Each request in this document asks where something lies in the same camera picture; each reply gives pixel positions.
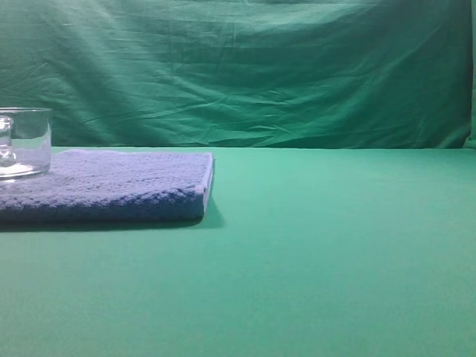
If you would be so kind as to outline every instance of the blue towel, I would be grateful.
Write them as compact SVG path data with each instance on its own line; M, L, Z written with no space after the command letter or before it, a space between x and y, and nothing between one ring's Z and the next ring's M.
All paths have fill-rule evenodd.
M0 222L199 219L210 153L68 150L40 177L0 181Z

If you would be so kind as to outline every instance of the clear glass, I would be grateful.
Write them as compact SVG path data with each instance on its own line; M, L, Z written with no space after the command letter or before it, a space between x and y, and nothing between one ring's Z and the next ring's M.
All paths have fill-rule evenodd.
M0 180L50 169L51 109L0 108Z

